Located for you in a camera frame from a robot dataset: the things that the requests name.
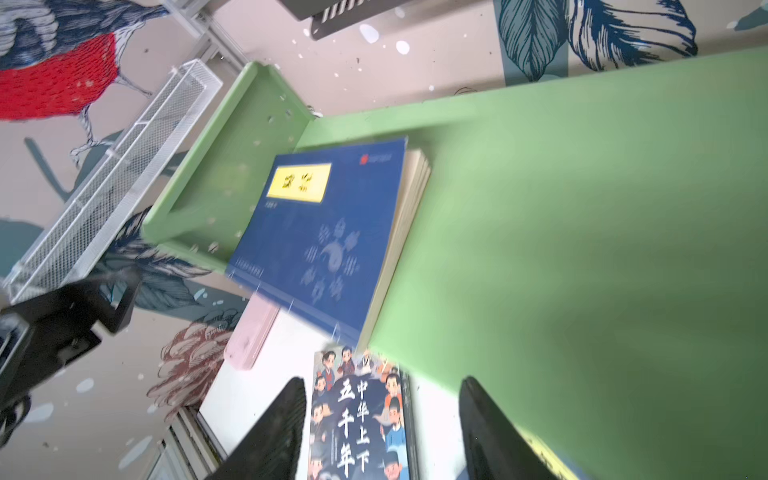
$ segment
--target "red bird belly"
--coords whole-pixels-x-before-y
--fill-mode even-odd
[[[117,76],[111,33],[37,65],[0,71],[0,120],[79,114]]]

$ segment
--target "blue book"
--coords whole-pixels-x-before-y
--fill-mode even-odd
[[[367,344],[428,176],[405,138],[279,155],[227,275]]]

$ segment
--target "white mesh basket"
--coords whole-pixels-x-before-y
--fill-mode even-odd
[[[222,82],[200,60],[174,68],[139,119],[14,265],[3,287],[11,303],[87,276],[179,148]]]

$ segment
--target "white tabletop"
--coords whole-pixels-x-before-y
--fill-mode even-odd
[[[227,453],[235,449],[288,380],[294,376],[308,378],[314,353],[328,343],[329,337],[325,333],[283,309],[251,370],[235,370],[224,362],[200,407],[200,414]],[[419,450],[419,477],[453,480],[466,466],[458,420],[458,397],[417,375],[411,374],[409,378]],[[311,382],[305,381],[304,388],[307,398],[311,398]],[[307,403],[296,470],[298,480],[304,480],[307,475],[309,408]]]

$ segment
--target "book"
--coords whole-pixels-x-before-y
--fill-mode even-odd
[[[278,305],[254,293],[224,347],[224,358],[237,370],[250,370],[275,323]]]
[[[278,155],[227,275],[367,345],[431,173],[406,141]]]
[[[369,350],[315,354],[308,478],[417,480],[408,376]]]

